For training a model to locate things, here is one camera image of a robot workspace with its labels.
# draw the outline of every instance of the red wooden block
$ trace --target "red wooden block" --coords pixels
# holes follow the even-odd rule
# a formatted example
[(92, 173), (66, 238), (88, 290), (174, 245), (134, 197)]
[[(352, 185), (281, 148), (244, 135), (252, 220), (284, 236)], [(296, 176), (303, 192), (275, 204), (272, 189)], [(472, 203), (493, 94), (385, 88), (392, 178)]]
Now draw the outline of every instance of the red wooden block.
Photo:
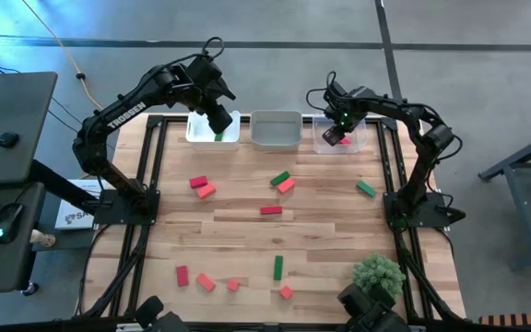
[(176, 267), (175, 273), (177, 274), (177, 285), (179, 287), (187, 286), (189, 284), (187, 266)]
[(294, 293), (294, 290), (292, 290), (288, 286), (284, 286), (284, 288), (280, 290), (280, 295), (282, 295), (284, 299), (286, 300), (291, 298), (293, 293)]
[(212, 291), (215, 287), (217, 287), (217, 284), (215, 284), (214, 281), (212, 281), (212, 279), (204, 273), (200, 273), (195, 280), (207, 291)]
[(235, 279), (229, 279), (229, 282), (227, 283), (227, 288), (230, 291), (237, 291), (239, 289), (239, 281)]
[(213, 184), (207, 184), (196, 191), (200, 198), (204, 199), (217, 192), (217, 188)]
[(281, 214), (282, 207), (261, 207), (262, 214)]
[(277, 187), (277, 190), (278, 190), (281, 194), (284, 194), (284, 193), (286, 193), (288, 190), (290, 190), (293, 186), (294, 186), (294, 180), (293, 180), (293, 179), (288, 179), (288, 180), (284, 181), (283, 183), (281, 183), (281, 184)]
[(200, 188), (208, 184), (208, 178), (204, 175), (198, 176), (197, 178), (190, 179), (190, 187), (192, 189)]

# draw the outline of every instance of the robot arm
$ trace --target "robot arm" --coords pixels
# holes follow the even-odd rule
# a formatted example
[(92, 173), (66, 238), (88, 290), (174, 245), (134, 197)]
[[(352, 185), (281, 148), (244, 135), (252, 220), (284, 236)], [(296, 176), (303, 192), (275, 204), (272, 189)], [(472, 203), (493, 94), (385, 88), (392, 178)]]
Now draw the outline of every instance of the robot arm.
[[(179, 64), (192, 57), (195, 59), (189, 66)], [(234, 100), (235, 96), (213, 59), (204, 51), (157, 65), (146, 72), (132, 91), (118, 95), (118, 101), (85, 119), (73, 143), (73, 151), (83, 171), (108, 181), (132, 208), (148, 208), (144, 186), (136, 179), (128, 179), (108, 161), (105, 148), (108, 135), (149, 107), (165, 104), (171, 108), (178, 102), (190, 111), (205, 113), (212, 130), (222, 133), (232, 119), (217, 99), (224, 95)]]
[[(352, 132), (368, 113), (387, 116), (407, 126), (409, 138), (415, 144), (419, 157), (409, 181), (398, 192), (395, 209), (403, 216), (413, 215), (424, 201), (427, 191), (425, 182), (430, 172), (439, 161), (440, 154), (455, 138), (451, 128), (438, 113), (426, 105), (395, 101), (387, 95), (381, 97), (366, 87), (346, 92), (335, 82), (335, 77), (331, 82), (327, 79), (327, 83), (323, 98), (328, 106), (324, 115), (333, 120), (335, 125), (324, 132), (323, 139), (331, 146), (339, 142), (346, 133)], [(431, 126), (423, 135), (419, 121)]]

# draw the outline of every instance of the concrete floor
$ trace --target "concrete floor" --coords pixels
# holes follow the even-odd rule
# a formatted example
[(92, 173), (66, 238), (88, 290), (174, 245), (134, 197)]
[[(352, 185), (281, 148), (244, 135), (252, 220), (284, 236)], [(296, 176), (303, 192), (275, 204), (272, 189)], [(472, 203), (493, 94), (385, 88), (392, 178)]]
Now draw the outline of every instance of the concrete floor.
[[(275, 49), (255, 48), (261, 47), (257, 44), (229, 48), (218, 59), (238, 96), (235, 102), (225, 102), (230, 110), (311, 113), (304, 93), (322, 87), (329, 70), (337, 71), (345, 87), (364, 84), (379, 93), (400, 90), (412, 101), (433, 106), (465, 141), (462, 152), (439, 166), (436, 176), (442, 190), (454, 195), (454, 206), (467, 214), (452, 228), (467, 315), (476, 319), (483, 314), (531, 312), (531, 268), (513, 272), (507, 265), (528, 249), (507, 184), (502, 178), (484, 184), (476, 176), (531, 140), (531, 53), (465, 48), (477, 43), (531, 44), (531, 2), (385, 1), (392, 42), (461, 44), (455, 52), (392, 52), (381, 37), (374, 0), (30, 3), (62, 38), (201, 42), (218, 35), (231, 42), (285, 42)], [(0, 0), (0, 35), (49, 37), (27, 8), (14, 0)], [(324, 49), (307, 49), (305, 44), (289, 42), (328, 43), (319, 44)], [(382, 42), (389, 46), (386, 52)], [(0, 45), (0, 66), (57, 72), (55, 98), (79, 118), (91, 113), (93, 106), (60, 48), (16, 44)], [(92, 93), (108, 105), (153, 65), (196, 51), (166, 45), (75, 47), (71, 52), (88, 75)], [(389, 80), (387, 71), (393, 69), (396, 76)], [(51, 110), (71, 123), (56, 105)], [(65, 177), (78, 177), (81, 170), (70, 148), (73, 137), (55, 119), (47, 118), (37, 158)], [(58, 199), (47, 197), (42, 217), (54, 218), (57, 208)], [(84, 260), (84, 252), (39, 254), (32, 279), (42, 290), (30, 298), (0, 294), (0, 324), (68, 318)]]

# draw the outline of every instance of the white plastic bin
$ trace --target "white plastic bin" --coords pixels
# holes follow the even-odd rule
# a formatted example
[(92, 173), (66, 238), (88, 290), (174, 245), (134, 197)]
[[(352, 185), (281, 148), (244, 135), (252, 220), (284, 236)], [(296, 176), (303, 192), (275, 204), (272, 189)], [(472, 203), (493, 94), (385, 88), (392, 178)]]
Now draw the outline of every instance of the white plastic bin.
[(297, 149), (302, 140), (302, 114), (298, 111), (253, 111), (249, 132), (257, 149)]
[(358, 153), (366, 146), (366, 122), (361, 121), (360, 124), (351, 133), (346, 133), (346, 138), (349, 144), (337, 143), (334, 147), (323, 139), (323, 133), (331, 128), (333, 121), (325, 118), (322, 115), (313, 116), (313, 147), (318, 154), (349, 154)]
[(208, 125), (208, 118), (196, 112), (188, 114), (188, 126), (185, 139), (193, 148), (201, 151), (230, 151), (239, 147), (241, 136), (241, 114), (238, 111), (230, 113), (232, 123), (225, 129), (220, 142), (215, 142), (216, 136)]

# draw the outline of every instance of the wooden tabletop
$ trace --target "wooden tabletop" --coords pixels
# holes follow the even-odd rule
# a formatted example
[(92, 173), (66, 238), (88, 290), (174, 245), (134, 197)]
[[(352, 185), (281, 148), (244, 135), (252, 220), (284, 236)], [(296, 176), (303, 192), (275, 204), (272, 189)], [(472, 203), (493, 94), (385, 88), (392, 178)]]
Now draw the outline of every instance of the wooden tabletop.
[[(126, 176), (136, 176), (146, 122), (147, 115), (140, 114), (121, 129), (113, 162)], [(404, 126), (399, 126), (399, 135), (410, 172), (417, 158), (415, 147)], [(157, 295), (166, 311), (185, 321), (345, 323), (348, 315), (336, 296), (351, 282), (354, 263), (375, 252), (396, 261), (382, 196), (370, 198), (356, 189), (361, 179), (377, 193), (385, 191), (373, 126), (367, 138), (360, 154), (318, 155), (311, 125), (305, 124), (298, 151), (264, 152), (253, 148), (248, 125), (242, 124), (238, 150), (202, 152), (186, 142), (185, 123), (169, 124), (159, 176), (159, 215), (149, 236), (138, 303)], [(390, 139), (387, 135), (395, 170)], [(145, 183), (154, 150), (149, 156)], [(296, 186), (280, 195), (269, 180), (284, 171), (290, 172)], [(200, 175), (217, 188), (205, 200), (188, 183)], [(275, 205), (284, 208), (282, 215), (260, 215), (260, 207)], [(88, 268), (86, 310), (115, 275), (123, 236), (124, 226), (112, 226), (98, 240)], [(419, 240), (431, 283), (456, 313), (465, 316), (448, 242), (428, 229), (419, 230)], [(281, 281), (273, 280), (276, 255), (284, 256)], [(188, 287), (178, 288), (177, 266), (188, 266)], [(212, 292), (195, 282), (199, 273), (215, 280)], [(237, 292), (227, 290), (230, 278), (241, 282)], [(279, 295), (285, 285), (295, 290), (290, 300)], [(417, 283), (412, 286), (422, 314)], [(399, 299), (395, 310), (404, 315), (404, 309)]]

